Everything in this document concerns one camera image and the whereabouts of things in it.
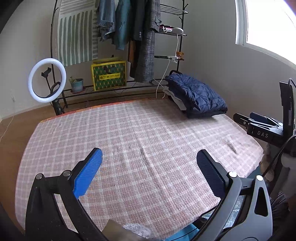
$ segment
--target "window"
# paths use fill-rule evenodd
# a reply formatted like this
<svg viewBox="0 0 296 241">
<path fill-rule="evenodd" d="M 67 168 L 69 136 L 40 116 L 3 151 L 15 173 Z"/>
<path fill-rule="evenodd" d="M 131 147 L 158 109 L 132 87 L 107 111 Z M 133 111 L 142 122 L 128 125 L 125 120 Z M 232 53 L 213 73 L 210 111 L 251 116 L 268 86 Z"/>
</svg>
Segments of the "window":
<svg viewBox="0 0 296 241">
<path fill-rule="evenodd" d="M 296 69 L 296 16 L 284 0 L 236 0 L 236 44 Z"/>
</svg>

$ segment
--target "potted plant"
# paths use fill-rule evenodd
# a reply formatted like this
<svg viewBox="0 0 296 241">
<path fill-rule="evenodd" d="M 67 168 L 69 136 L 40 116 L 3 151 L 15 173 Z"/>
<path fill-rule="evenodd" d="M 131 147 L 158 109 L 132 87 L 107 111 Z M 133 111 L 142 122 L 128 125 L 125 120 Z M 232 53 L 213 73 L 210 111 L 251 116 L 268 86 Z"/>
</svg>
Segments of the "potted plant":
<svg viewBox="0 0 296 241">
<path fill-rule="evenodd" d="M 69 82 L 73 93 L 83 91 L 83 79 L 75 79 L 71 76 Z"/>
</svg>

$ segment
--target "window frame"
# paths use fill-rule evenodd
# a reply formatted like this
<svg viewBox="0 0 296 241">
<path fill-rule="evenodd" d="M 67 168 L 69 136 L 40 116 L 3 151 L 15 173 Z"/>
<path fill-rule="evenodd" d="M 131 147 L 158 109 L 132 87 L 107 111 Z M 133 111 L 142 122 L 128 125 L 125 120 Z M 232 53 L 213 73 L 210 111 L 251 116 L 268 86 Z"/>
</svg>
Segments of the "window frame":
<svg viewBox="0 0 296 241">
<path fill-rule="evenodd" d="M 247 43 L 248 14 L 246 0 L 235 0 L 235 6 L 237 18 L 235 43 L 265 53 L 271 57 L 274 57 L 275 59 L 280 60 L 281 62 L 289 65 L 290 67 L 296 70 L 296 64 L 294 64 L 290 60 L 272 51 L 269 51 L 268 49 Z"/>
</svg>

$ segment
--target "plaid coat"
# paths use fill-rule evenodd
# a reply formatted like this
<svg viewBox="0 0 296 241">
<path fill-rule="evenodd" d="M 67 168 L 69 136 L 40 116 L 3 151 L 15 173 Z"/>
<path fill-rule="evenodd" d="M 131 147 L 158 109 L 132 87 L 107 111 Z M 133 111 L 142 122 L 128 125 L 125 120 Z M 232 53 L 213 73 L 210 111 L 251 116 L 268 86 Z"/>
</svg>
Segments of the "plaid coat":
<svg viewBox="0 0 296 241">
<path fill-rule="evenodd" d="M 154 74 L 155 31 L 159 31 L 160 0 L 149 0 L 146 11 L 143 39 L 135 73 L 136 82 L 149 82 Z"/>
</svg>

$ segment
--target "blue gripper pad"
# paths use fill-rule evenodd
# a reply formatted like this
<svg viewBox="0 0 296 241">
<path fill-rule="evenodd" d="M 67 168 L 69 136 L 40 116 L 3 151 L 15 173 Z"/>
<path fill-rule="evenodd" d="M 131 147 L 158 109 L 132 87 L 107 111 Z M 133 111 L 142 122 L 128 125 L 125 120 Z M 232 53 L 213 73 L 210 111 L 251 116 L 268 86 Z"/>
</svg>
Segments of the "blue gripper pad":
<svg viewBox="0 0 296 241">
<path fill-rule="evenodd" d="M 215 162 L 206 150 L 197 153 L 196 161 L 214 195 L 223 198 L 226 185 L 228 185 L 226 170 L 220 163 Z"/>
<path fill-rule="evenodd" d="M 91 181 L 102 164 L 102 160 L 103 153 L 101 149 L 97 149 L 75 178 L 73 192 L 77 199 L 86 193 Z"/>
</svg>

